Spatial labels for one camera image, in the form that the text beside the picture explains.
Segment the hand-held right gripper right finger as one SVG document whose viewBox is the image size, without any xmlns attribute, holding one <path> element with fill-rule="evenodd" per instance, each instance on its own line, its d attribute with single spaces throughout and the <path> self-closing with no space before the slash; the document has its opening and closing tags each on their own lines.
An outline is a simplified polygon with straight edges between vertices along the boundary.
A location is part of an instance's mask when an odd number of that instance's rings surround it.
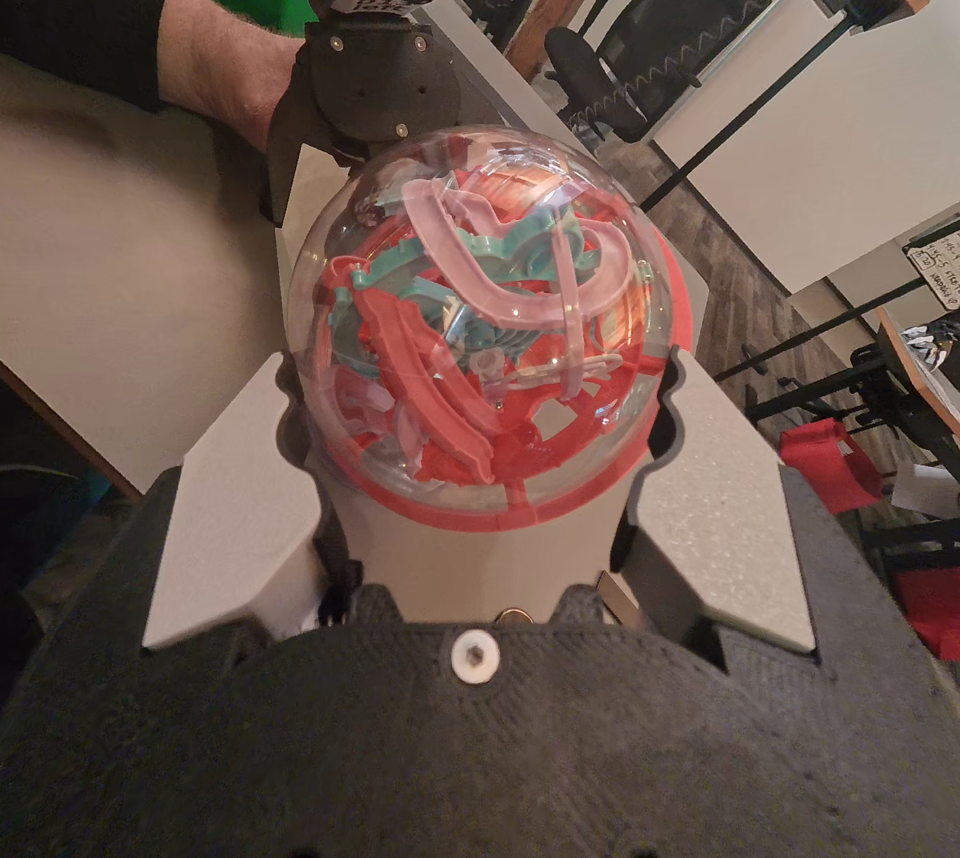
<svg viewBox="0 0 960 858">
<path fill-rule="evenodd" d="M 671 351 L 664 386 L 664 447 L 633 480 L 616 575 L 678 644 L 711 623 L 811 654 L 781 460 L 690 352 Z"/>
</svg>

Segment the clear red maze ball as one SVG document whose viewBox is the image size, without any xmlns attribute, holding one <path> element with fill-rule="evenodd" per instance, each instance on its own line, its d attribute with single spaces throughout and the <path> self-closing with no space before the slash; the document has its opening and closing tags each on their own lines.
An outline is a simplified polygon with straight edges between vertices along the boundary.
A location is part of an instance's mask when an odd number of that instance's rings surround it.
<svg viewBox="0 0 960 858">
<path fill-rule="evenodd" d="M 287 336 L 347 488 L 419 524 L 544 524 L 639 468 L 691 349 L 666 240 L 590 156 L 468 125 L 380 152 L 296 259 Z"/>
</svg>

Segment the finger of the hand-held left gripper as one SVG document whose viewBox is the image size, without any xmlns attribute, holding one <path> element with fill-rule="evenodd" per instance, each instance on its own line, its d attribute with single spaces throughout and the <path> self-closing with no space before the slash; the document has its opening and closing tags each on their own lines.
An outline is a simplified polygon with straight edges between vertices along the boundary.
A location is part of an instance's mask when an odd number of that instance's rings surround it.
<svg viewBox="0 0 960 858">
<path fill-rule="evenodd" d="M 291 284 L 302 256 L 307 255 L 308 270 L 323 269 L 330 220 L 322 216 L 330 204 L 341 206 L 346 201 L 342 192 L 351 185 L 349 169 L 341 167 L 332 155 L 311 144 L 301 145 L 282 223 L 274 229 L 283 319 L 287 318 Z"/>
</svg>

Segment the person's left hand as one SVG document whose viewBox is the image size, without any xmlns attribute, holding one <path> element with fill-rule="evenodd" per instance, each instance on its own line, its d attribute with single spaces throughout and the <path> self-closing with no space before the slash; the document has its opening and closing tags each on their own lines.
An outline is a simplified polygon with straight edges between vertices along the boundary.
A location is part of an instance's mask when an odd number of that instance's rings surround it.
<svg viewBox="0 0 960 858">
<path fill-rule="evenodd" d="M 303 38 L 272 32 L 214 0 L 164 0 L 157 37 L 163 103 L 222 124 L 265 153 Z"/>
</svg>

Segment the red bag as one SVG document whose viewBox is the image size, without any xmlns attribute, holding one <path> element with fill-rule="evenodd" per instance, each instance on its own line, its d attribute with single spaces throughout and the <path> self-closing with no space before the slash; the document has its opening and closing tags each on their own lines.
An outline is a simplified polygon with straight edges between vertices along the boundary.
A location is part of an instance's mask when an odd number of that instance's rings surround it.
<svg viewBox="0 0 960 858">
<path fill-rule="evenodd" d="M 882 499 L 880 469 L 836 419 L 781 432 L 778 455 L 787 467 L 798 470 L 834 516 L 862 510 Z"/>
<path fill-rule="evenodd" d="M 959 661 L 959 568 L 898 571 L 897 600 L 924 646 L 935 658 Z"/>
</svg>

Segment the handwritten white sign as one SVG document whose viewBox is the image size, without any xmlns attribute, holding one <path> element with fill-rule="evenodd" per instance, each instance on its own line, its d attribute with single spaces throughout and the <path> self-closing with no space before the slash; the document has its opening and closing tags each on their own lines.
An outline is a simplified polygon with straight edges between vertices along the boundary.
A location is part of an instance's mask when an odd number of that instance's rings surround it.
<svg viewBox="0 0 960 858">
<path fill-rule="evenodd" d="M 959 310 L 959 214 L 902 246 L 904 257 L 947 312 Z"/>
</svg>

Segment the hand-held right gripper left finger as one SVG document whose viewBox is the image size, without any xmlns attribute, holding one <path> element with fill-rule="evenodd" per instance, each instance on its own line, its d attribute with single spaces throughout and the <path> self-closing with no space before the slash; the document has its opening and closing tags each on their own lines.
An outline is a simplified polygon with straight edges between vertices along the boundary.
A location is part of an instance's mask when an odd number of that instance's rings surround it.
<svg viewBox="0 0 960 858">
<path fill-rule="evenodd" d="M 332 506 L 309 466 L 300 384 L 272 354 L 186 453 L 142 645 L 249 621 L 269 641 L 318 629 L 332 588 L 318 547 Z"/>
</svg>

